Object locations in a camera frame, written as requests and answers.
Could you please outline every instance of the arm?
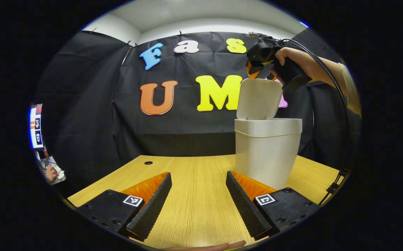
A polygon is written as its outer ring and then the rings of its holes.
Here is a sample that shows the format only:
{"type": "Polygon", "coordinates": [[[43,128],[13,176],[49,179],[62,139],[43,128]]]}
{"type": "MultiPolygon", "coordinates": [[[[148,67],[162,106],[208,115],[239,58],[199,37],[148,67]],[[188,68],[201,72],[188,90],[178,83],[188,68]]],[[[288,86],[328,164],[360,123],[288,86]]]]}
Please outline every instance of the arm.
{"type": "MultiPolygon", "coordinates": [[[[306,52],[284,47],[278,50],[275,56],[279,60],[279,62],[281,62],[281,65],[285,65],[286,57],[292,59],[300,66],[300,68],[304,71],[304,73],[306,73],[307,76],[309,76],[312,79],[310,82],[322,81],[326,84],[329,84],[331,87],[336,88],[332,79],[329,77],[324,68],[322,68],[322,66],[306,52]]],[[[333,74],[337,83],[339,84],[342,94],[347,97],[348,92],[347,88],[345,87],[345,79],[342,74],[340,65],[328,59],[324,59],[321,57],[319,57],[319,59],[322,62],[324,62],[327,68],[329,68],[330,72],[333,74]]],[[[279,81],[282,82],[281,78],[278,76],[277,72],[274,70],[273,67],[270,68],[270,72],[274,76],[276,76],[279,81]]]]}

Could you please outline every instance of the computer screen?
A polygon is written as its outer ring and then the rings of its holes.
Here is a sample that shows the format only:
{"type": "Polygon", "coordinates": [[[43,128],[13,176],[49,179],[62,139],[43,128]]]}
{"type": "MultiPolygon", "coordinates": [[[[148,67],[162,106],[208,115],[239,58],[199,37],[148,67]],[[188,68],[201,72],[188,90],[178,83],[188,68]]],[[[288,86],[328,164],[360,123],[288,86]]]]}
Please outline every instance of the computer screen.
{"type": "Polygon", "coordinates": [[[41,132],[42,104],[32,105],[29,115],[29,132],[31,134],[32,148],[35,150],[43,150],[43,139],[41,132]]]}

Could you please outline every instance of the black cloth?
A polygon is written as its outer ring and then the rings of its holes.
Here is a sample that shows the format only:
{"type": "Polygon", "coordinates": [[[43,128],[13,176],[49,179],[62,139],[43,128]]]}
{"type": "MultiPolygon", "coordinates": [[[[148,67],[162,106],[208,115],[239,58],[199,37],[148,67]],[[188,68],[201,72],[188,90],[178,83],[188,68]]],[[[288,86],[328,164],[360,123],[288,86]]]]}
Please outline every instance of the black cloth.
{"type": "MultiPolygon", "coordinates": [[[[45,145],[66,171],[72,192],[141,154],[234,154],[236,110],[225,108],[227,98],[221,110],[211,100],[212,111],[198,111],[200,84],[195,81],[210,75],[222,86],[230,75],[247,78],[246,53],[229,52],[228,38],[243,40],[246,49],[257,42],[240,33],[203,32],[161,38],[135,48],[107,35],[81,31],[66,43],[43,73],[34,103],[43,103],[45,145]],[[198,41],[200,50],[175,53],[177,43],[184,40],[198,41]],[[145,70],[139,55],[156,43],[163,44],[161,61],[145,70]],[[178,82],[171,109],[162,115],[145,114],[140,108],[140,87],[157,83],[153,103],[161,105],[164,81],[178,82]]],[[[302,38],[300,42],[309,47],[310,39],[302,38]]],[[[318,48],[319,56],[334,59],[325,55],[330,52],[327,47],[318,48]]],[[[266,76],[269,67],[259,77],[266,76]]],[[[337,123],[343,116],[338,98],[326,84],[303,86],[284,93],[289,105],[279,108],[275,116],[302,119],[298,154],[335,168],[343,128],[337,123]]]]}

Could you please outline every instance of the white ceiling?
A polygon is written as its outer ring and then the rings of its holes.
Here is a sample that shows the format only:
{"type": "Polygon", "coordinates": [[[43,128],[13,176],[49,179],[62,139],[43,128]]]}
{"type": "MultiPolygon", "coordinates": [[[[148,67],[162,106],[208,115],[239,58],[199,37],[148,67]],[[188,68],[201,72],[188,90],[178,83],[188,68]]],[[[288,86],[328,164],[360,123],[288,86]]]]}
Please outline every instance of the white ceiling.
{"type": "Polygon", "coordinates": [[[111,12],[144,33],[166,24],[199,18],[234,18],[268,24],[292,34],[299,20],[260,0],[136,0],[111,12]]]}

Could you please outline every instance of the table surface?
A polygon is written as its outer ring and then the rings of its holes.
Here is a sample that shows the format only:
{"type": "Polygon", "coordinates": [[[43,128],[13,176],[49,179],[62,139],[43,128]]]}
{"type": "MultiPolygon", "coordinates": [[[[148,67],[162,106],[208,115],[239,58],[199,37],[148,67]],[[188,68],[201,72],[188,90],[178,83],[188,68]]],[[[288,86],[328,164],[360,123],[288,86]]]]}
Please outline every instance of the table surface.
{"type": "MultiPolygon", "coordinates": [[[[155,175],[170,172],[172,188],[149,237],[141,243],[167,248],[246,240],[246,245],[250,245],[256,241],[249,235],[226,187],[228,170],[235,170],[235,155],[141,155],[68,200],[79,207],[107,189],[120,192],[155,175]]],[[[338,170],[331,167],[297,156],[285,187],[291,187],[312,202],[319,203],[337,173],[338,170]]]]}

